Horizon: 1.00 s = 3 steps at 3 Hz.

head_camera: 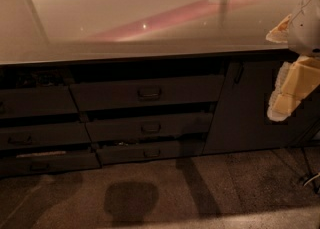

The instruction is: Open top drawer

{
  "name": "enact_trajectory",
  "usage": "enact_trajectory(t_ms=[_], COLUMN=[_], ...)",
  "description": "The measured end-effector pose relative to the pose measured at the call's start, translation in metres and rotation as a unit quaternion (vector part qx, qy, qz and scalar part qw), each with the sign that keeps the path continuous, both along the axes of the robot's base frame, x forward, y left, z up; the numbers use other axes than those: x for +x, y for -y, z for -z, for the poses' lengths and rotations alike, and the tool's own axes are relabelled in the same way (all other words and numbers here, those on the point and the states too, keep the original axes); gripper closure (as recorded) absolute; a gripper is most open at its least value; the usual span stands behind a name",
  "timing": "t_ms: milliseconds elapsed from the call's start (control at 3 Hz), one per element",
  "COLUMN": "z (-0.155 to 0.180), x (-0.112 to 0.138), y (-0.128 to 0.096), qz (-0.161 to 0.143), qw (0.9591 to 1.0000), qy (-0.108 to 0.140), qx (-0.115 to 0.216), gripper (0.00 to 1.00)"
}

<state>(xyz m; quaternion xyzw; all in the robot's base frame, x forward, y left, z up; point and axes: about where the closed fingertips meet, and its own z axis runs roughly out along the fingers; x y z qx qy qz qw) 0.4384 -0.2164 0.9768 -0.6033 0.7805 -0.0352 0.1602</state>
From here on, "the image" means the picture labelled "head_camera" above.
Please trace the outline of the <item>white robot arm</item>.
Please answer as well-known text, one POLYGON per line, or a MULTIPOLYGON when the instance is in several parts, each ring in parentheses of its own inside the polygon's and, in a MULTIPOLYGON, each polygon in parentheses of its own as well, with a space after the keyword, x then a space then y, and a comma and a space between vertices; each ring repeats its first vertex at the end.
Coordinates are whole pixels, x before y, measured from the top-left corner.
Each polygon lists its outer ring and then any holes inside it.
POLYGON ((281 122, 320 85, 320 0, 301 0, 266 39, 287 44, 299 55, 283 63, 269 99, 268 118, 281 122))

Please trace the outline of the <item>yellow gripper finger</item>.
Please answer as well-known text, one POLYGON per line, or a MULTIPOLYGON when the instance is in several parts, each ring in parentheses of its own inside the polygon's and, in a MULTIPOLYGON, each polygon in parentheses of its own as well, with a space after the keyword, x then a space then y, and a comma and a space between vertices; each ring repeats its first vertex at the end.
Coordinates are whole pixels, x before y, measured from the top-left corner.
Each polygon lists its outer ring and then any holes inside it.
POLYGON ((266 40, 278 44, 287 44, 290 19, 291 14, 287 15, 276 27, 268 32, 266 35, 266 40))
POLYGON ((269 99, 268 118, 274 122, 286 120, 319 85, 319 57, 299 56, 293 63, 284 62, 269 99))

